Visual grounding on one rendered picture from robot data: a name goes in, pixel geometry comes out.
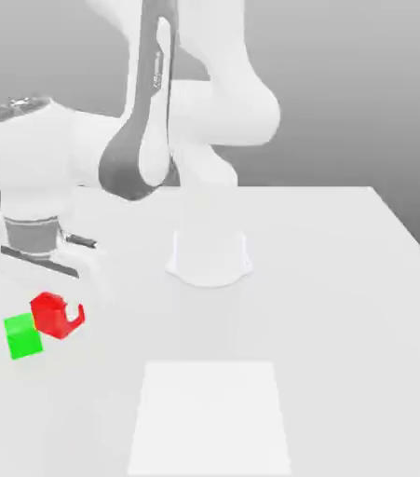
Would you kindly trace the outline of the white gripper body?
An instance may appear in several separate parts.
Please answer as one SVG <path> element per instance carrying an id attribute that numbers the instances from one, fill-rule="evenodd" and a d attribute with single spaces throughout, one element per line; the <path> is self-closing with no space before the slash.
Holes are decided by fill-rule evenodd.
<path id="1" fill-rule="evenodd" d="M 36 292 L 52 292 L 67 298 L 92 298 L 102 293 L 100 248 L 65 243 L 49 258 L 23 257 L 0 244 L 0 273 Z"/>

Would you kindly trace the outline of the small green cube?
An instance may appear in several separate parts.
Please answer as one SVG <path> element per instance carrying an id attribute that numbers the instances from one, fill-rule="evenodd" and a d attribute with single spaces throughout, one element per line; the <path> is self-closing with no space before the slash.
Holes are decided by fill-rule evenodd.
<path id="1" fill-rule="evenodd" d="M 32 313 L 23 313 L 4 319 L 7 344 L 12 360 L 43 351 L 40 334 Z"/>

